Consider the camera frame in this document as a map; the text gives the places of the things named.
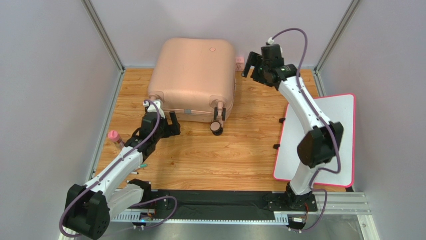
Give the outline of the pink suitcase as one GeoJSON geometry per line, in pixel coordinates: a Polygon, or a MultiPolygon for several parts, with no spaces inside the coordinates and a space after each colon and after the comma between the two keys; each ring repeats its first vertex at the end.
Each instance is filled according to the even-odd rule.
{"type": "Polygon", "coordinates": [[[161,48],[147,94],[180,121],[209,123],[220,136],[236,95],[236,51],[222,39],[171,38],[161,48]]]}

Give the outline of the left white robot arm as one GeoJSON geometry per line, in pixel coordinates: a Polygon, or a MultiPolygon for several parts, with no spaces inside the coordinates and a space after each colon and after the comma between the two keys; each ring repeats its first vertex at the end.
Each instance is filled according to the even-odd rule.
{"type": "Polygon", "coordinates": [[[115,160],[84,185],[74,184],[68,190],[59,221],[61,233],[68,238],[85,236],[98,240],[111,220],[124,210],[154,203],[156,200],[148,182],[133,179],[125,188],[118,190],[118,187],[145,163],[161,139],[180,134],[181,126],[175,112],[170,112],[169,117],[156,111],[146,112],[141,126],[115,160]]]}

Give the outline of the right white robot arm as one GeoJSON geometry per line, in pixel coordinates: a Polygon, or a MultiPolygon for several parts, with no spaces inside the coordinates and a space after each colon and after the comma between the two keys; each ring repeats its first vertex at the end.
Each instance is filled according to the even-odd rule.
{"type": "Polygon", "coordinates": [[[261,53],[250,52],[242,77],[275,88],[293,108],[304,130],[297,147],[300,164],[287,184],[288,205],[304,204],[313,194],[313,184],[321,171],[338,175],[342,170],[340,146],[344,127],[332,122],[305,89],[300,70],[286,65],[278,44],[267,44],[261,53]]]}

